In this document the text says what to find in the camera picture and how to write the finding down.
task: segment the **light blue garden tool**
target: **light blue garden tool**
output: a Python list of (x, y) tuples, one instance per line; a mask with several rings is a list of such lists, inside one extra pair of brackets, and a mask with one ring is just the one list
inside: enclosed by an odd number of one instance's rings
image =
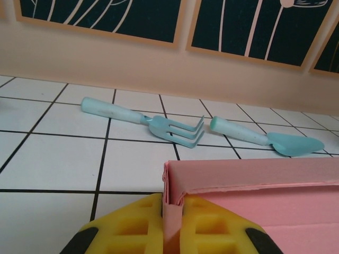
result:
[(213, 117), (210, 129), (229, 136), (230, 138), (260, 144), (262, 146), (272, 145), (278, 153), (285, 156), (306, 155), (308, 153), (323, 150), (324, 148), (324, 144), (314, 138), (274, 132), (262, 135), (217, 116)]
[(150, 132), (155, 136), (188, 148), (194, 148), (204, 134), (202, 130), (204, 117), (200, 119), (195, 127), (192, 127), (159, 115), (151, 118), (140, 112), (88, 97), (83, 98), (81, 110), (94, 115), (148, 125)]

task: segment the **picture frame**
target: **picture frame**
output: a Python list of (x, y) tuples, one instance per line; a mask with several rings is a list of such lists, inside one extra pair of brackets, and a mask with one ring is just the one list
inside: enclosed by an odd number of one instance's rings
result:
[[(326, 9), (322, 9), (321, 12), (321, 8), (284, 7), (281, 4), (283, 1), (284, 0), (265, 2), (263, 0), (257, 0), (253, 2), (253, 5), (250, 6), (251, 8), (246, 12), (247, 7), (244, 5), (250, 3), (246, 0), (215, 0), (213, 5), (218, 4), (218, 7), (211, 6), (212, 0), (197, 0), (186, 50), (212, 56), (222, 56), (228, 59), (245, 60), (254, 64), (283, 67), (298, 71), (304, 70), (306, 64), (309, 62), (314, 44), (333, 12), (335, 5), (332, 3), (335, 0), (319, 0), (319, 6), (317, 7), (323, 8), (327, 4)], [(273, 2), (274, 6), (267, 6), (267, 3), (272, 4)], [(265, 12), (262, 11), (263, 9), (266, 9), (266, 12), (272, 12), (272, 14), (265, 14)], [(308, 41), (296, 45), (295, 42), (298, 43), (296, 36), (299, 35), (300, 31), (309, 30), (304, 29), (304, 27), (309, 25), (308, 20), (303, 21), (303, 15), (299, 15), (302, 14), (303, 10), (305, 13), (308, 13), (309, 16), (313, 17), (313, 21), (315, 20), (315, 13), (318, 13), (319, 17), (312, 32), (307, 34)], [(237, 19), (240, 12), (243, 15), (242, 19), (244, 22), (241, 23), (239, 28), (236, 28), (234, 24), (237, 23), (234, 23), (234, 21), (242, 22), (240, 18)], [(295, 26), (302, 26), (299, 29), (293, 29), (289, 35), (288, 29), (284, 29), (283, 26), (289, 25), (289, 27), (294, 28), (291, 21), (296, 19), (292, 19), (292, 17), (298, 17), (298, 23), (295, 23)], [(209, 34), (213, 37), (213, 42), (208, 41)], [(223, 45), (223, 37), (227, 38), (226, 45)], [(282, 45), (287, 37), (291, 39), (291, 42), (294, 42), (292, 46)], [(295, 46), (296, 50), (299, 49), (299, 51), (289, 53), (289, 50), (293, 48), (293, 46)]]
[(339, 78), (339, 16), (331, 26), (309, 72)]
[[(62, 5), (60, 0), (13, 1), (19, 22), (174, 49), (186, 7), (186, 0), (151, 0), (142, 10), (136, 0), (92, 0), (91, 5), (83, 0), (76, 5), (63, 0)], [(150, 10), (152, 3), (156, 6)]]

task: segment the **pink cardboard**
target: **pink cardboard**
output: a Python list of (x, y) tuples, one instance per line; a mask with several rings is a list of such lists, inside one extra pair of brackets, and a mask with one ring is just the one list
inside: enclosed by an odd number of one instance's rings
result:
[(339, 253), (339, 158), (169, 161), (163, 180), (167, 253), (186, 194), (261, 225), (284, 253)]

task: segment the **black grout line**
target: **black grout line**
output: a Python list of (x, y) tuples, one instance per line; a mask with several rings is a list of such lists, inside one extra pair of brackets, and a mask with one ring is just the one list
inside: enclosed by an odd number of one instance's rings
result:
[(220, 148), (232, 148), (231, 146), (220, 146), (217, 144), (197, 144), (198, 147), (220, 147)]
[[(117, 90), (114, 90), (112, 104), (114, 104), (115, 101), (115, 95), (117, 94)], [(106, 156), (106, 149), (107, 149), (107, 143), (108, 143), (108, 136), (110, 134), (110, 126), (111, 126), (111, 119), (109, 118), (108, 124), (107, 124), (107, 130), (106, 130), (106, 136), (105, 136), (105, 142), (104, 147), (102, 149), (102, 156), (101, 156), (101, 162), (100, 162), (100, 168), (99, 173), (97, 176), (97, 182), (96, 182), (96, 188), (95, 188), (95, 194), (93, 198), (93, 205), (92, 205), (92, 211), (91, 211), (91, 218), (90, 221), (93, 221), (95, 219), (95, 213), (96, 213), (96, 207), (97, 207), (97, 201), (99, 198), (99, 192), (100, 192), (100, 184), (101, 184), (101, 178), (102, 178), (102, 172), (104, 169), (104, 163), (105, 163), (105, 156)]]
[(18, 99), (20, 101), (29, 101), (29, 102), (47, 102), (51, 103), (52, 101), (42, 101), (39, 99), (23, 99), (23, 98), (14, 98), (14, 97), (7, 97), (7, 96), (0, 96), (0, 98), (5, 98), (5, 99)]
[(56, 104), (65, 104), (65, 105), (71, 105), (71, 106), (80, 106), (81, 104), (77, 103), (68, 103), (68, 102), (56, 102)]
[(335, 134), (335, 132), (339, 132), (339, 131), (330, 131), (330, 132), (336, 135), (337, 137), (339, 137), (339, 134)]
[(337, 121), (339, 122), (339, 120), (338, 120), (337, 118), (335, 118), (334, 116), (331, 116), (331, 115), (330, 115), (330, 117), (332, 117), (333, 119), (335, 119), (335, 120), (337, 120)]
[(233, 149), (234, 153), (238, 156), (238, 158), (241, 160), (242, 158), (240, 157), (239, 153), (237, 152), (237, 150), (235, 149), (235, 147), (232, 145), (231, 141), (229, 141), (228, 137), (226, 135), (223, 135), (224, 138), (227, 140), (227, 142), (229, 143), (229, 145), (231, 146), (231, 148)]
[[(304, 136), (306, 136), (301, 130), (299, 130), (299, 129), (301, 129), (300, 127), (295, 127), (302, 135), (304, 135)], [(331, 157), (333, 157), (329, 152), (327, 152), (325, 149), (323, 149), (328, 155), (330, 155)]]
[(48, 108), (45, 110), (45, 112), (42, 114), (42, 116), (37, 120), (35, 125), (31, 128), (31, 130), (27, 133), (27, 135), (23, 138), (23, 140), (20, 142), (20, 144), (15, 148), (15, 150), (12, 152), (12, 154), (8, 157), (8, 159), (5, 161), (5, 163), (0, 167), (0, 174), (1, 172), (5, 169), (5, 167), (10, 163), (12, 158), (15, 156), (15, 154), (18, 152), (18, 150), (22, 147), (22, 145), (25, 143), (27, 138), (32, 134), (34, 129), (38, 126), (40, 121), (43, 119), (43, 117), (47, 114), (49, 109), (53, 106), (54, 102), (59, 98), (59, 96), (63, 93), (63, 91), (66, 89), (68, 86), (68, 83), (63, 87), (63, 89), (60, 91), (60, 93), (57, 95), (57, 97), (53, 100), (53, 102), (48, 106)]
[[(167, 115), (177, 115), (177, 116), (187, 116), (187, 117), (195, 117), (195, 118), (201, 118), (201, 116), (197, 116), (197, 115), (184, 115), (184, 114), (174, 114), (174, 113), (167, 113)], [(209, 116), (205, 116), (204, 118), (206, 119), (212, 119)]]
[(325, 126), (323, 126), (322, 124), (318, 123), (316, 120), (314, 120), (313, 118), (311, 118), (310, 116), (308, 116), (307, 114), (305, 114), (304, 112), (302, 112), (303, 115), (307, 116), (308, 118), (310, 118), (312, 121), (316, 122), (317, 124), (319, 124), (320, 126), (324, 127), (326, 130), (329, 131), (328, 128), (326, 128)]
[(46, 136), (70, 137), (70, 138), (84, 138), (84, 139), (105, 139), (105, 138), (101, 138), (101, 137), (68, 135), (68, 134), (57, 134), (57, 133), (43, 133), (43, 132), (33, 132), (32, 134), (34, 134), (34, 135), (46, 135)]
[(275, 151), (273, 148), (251, 148), (251, 147), (234, 147), (235, 149), (244, 149), (244, 150), (259, 150), (259, 151)]
[[(167, 113), (166, 113), (166, 110), (165, 110), (165, 106), (164, 106), (164, 102), (163, 102), (163, 99), (161, 98), (161, 95), (159, 94), (159, 99), (160, 99), (160, 103), (161, 103), (161, 106), (163, 108), (163, 111), (164, 111), (164, 115), (165, 117), (167, 118)], [(173, 148), (174, 148), (174, 152), (175, 152), (175, 156), (176, 156), (176, 159), (177, 160), (180, 160), (180, 156), (179, 156), (179, 152), (178, 152), (178, 149), (176, 147), (176, 144), (174, 142), (172, 142), (173, 144)]]
[[(213, 118), (211, 112), (207, 109), (207, 107), (205, 106), (205, 104), (202, 102), (202, 100), (199, 99), (199, 101), (201, 102), (202, 106), (205, 108), (205, 110), (208, 112), (208, 114), (211, 116), (211, 118)], [(227, 140), (227, 142), (229, 143), (230, 147), (233, 149), (233, 152), (236, 154), (236, 156), (238, 157), (238, 159), (241, 160), (241, 157), (239, 155), (239, 153), (237, 152), (237, 150), (233, 147), (231, 141), (229, 141), (228, 137), (226, 135), (223, 135), (224, 138)]]
[(100, 194), (116, 194), (116, 195), (151, 195), (154, 193), (162, 193), (162, 192), (125, 192), (125, 191), (110, 191), (110, 190), (100, 191)]
[(23, 133), (23, 134), (27, 134), (28, 133), (28, 131), (9, 131), (9, 130), (0, 130), (0, 132)]
[[(67, 189), (0, 189), (0, 193), (66, 193), (66, 194), (96, 194), (95, 190), (67, 190)], [(161, 192), (131, 192), (102, 190), (99, 194), (111, 195), (150, 195)]]
[(9, 81), (3, 83), (2, 85), (0, 85), (0, 88), (4, 87), (5, 85), (7, 85), (9, 82), (11, 82), (12, 80), (14, 80), (16, 77), (10, 79)]
[(172, 144), (171, 142), (166, 142), (166, 141), (153, 141), (153, 140), (116, 139), (116, 138), (108, 138), (108, 140), (129, 141), (129, 142), (142, 142), (142, 143)]
[(137, 111), (137, 112), (145, 112), (145, 113), (153, 113), (153, 114), (161, 114), (163, 115), (164, 112), (157, 112), (157, 111), (147, 111), (147, 110), (132, 110), (132, 111)]
[(265, 134), (267, 134), (267, 132), (259, 125), (259, 123), (255, 122), (254, 119), (252, 117), (250, 117), (250, 115), (243, 110), (242, 107), (240, 107), (238, 104), (236, 104)]
[(208, 112), (208, 114), (210, 115), (211, 118), (213, 118), (211, 112), (207, 109), (207, 107), (205, 106), (205, 104), (202, 102), (202, 100), (199, 99), (199, 101), (201, 102), (202, 106), (205, 108), (205, 110)]
[(93, 190), (63, 190), (63, 189), (0, 189), (0, 193), (67, 193), (94, 194)]
[[(271, 108), (271, 110), (277, 114), (278, 116), (280, 116), (281, 118), (283, 118), (278, 112), (274, 111), (274, 109)], [(302, 135), (306, 136), (305, 134), (303, 134), (297, 127), (295, 127), (293, 124), (291, 124), (293, 128), (295, 128), (297, 131), (299, 131)]]

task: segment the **trowel handle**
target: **trowel handle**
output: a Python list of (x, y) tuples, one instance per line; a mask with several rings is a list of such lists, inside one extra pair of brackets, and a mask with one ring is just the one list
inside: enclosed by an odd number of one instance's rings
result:
[(266, 135), (261, 135), (244, 126), (229, 122), (218, 116), (213, 117), (210, 124), (210, 129), (212, 131), (224, 134), (230, 138), (235, 138), (254, 144), (260, 144), (262, 146), (267, 146), (269, 144), (269, 139)]
[(86, 113), (132, 123), (141, 123), (144, 118), (144, 115), (140, 112), (88, 97), (83, 98), (81, 110)]

